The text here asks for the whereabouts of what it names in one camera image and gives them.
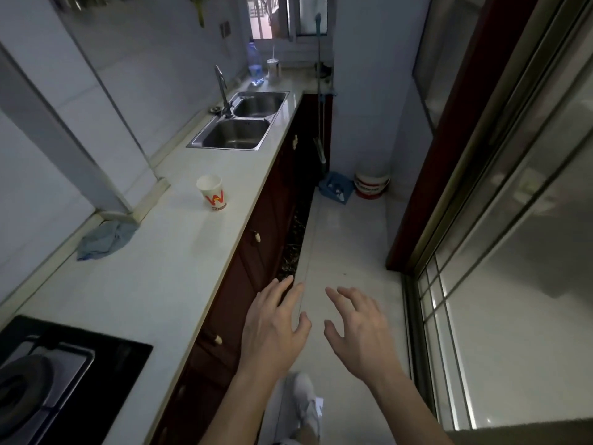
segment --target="white sneaker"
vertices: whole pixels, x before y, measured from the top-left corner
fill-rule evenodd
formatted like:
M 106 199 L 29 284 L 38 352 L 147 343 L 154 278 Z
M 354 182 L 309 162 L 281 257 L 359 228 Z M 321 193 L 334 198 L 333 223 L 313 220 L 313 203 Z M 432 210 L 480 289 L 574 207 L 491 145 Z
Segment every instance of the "white sneaker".
M 301 426 L 309 425 L 319 440 L 321 425 L 315 404 L 315 389 L 308 374 L 304 372 L 296 374 L 292 393 Z

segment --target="tiled floor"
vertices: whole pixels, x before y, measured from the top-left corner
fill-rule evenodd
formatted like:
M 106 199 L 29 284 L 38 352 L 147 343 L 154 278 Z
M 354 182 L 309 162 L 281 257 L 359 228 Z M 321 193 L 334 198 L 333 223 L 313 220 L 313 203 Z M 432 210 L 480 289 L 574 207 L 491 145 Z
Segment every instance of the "tiled floor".
M 299 312 L 306 311 L 313 329 L 293 370 L 306 371 L 317 396 L 324 399 L 324 445 L 393 443 L 368 389 L 348 373 L 323 336 L 325 319 L 332 320 L 338 331 L 343 330 L 339 314 L 325 295 L 325 287 L 358 287 L 376 298 L 387 314 L 398 355 L 408 371 L 400 277 L 385 270 L 384 264 L 389 248 L 385 218 L 383 198 L 366 201 L 352 195 L 344 206 L 315 191 L 295 276 L 296 282 L 305 282 L 305 292 L 293 318 L 296 326 Z M 283 396 L 284 386 L 289 384 L 279 383 L 268 404 L 260 445 L 280 440 L 293 428 L 293 421 L 287 420 L 291 418 L 291 400 Z

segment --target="kitchen counter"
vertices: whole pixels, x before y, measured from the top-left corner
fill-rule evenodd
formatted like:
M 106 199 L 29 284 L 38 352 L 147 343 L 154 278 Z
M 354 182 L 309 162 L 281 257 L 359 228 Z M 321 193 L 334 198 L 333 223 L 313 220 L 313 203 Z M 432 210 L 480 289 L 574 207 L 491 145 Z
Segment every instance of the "kitchen counter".
M 246 90 L 248 81 L 238 89 Z M 112 256 L 75 255 L 18 314 L 151 344 L 154 349 L 104 444 L 148 442 L 237 247 L 312 70 L 285 70 L 257 91 L 289 91 L 258 151 L 185 148 L 206 116 L 157 167 L 171 183 L 131 242 Z M 213 212 L 198 177 L 222 178 L 227 207 Z

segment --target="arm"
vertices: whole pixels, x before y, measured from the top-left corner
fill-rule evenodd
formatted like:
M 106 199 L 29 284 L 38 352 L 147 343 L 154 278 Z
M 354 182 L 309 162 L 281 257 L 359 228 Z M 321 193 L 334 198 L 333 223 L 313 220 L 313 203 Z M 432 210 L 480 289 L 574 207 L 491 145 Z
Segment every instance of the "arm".
M 253 300 L 241 337 L 237 374 L 200 445 L 255 442 L 271 391 L 293 365 L 311 330 L 311 322 L 303 312 L 296 331 L 292 331 L 292 311 L 302 284 L 294 286 L 278 306 L 292 280 L 292 276 L 282 282 L 274 279 Z
M 338 288 L 337 291 L 327 288 L 326 293 L 342 316 L 344 337 L 329 320 L 325 321 L 324 334 L 350 373 L 371 390 L 396 442 L 399 445 L 452 445 L 404 374 L 387 319 L 375 299 L 354 288 Z

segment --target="dark red door frame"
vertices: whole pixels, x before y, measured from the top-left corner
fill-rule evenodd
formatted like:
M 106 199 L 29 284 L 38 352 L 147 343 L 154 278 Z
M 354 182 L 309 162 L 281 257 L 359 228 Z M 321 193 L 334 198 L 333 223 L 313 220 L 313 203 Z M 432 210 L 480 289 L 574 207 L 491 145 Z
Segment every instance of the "dark red door frame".
M 412 191 L 386 267 L 406 264 L 461 158 L 538 0 L 486 0 Z

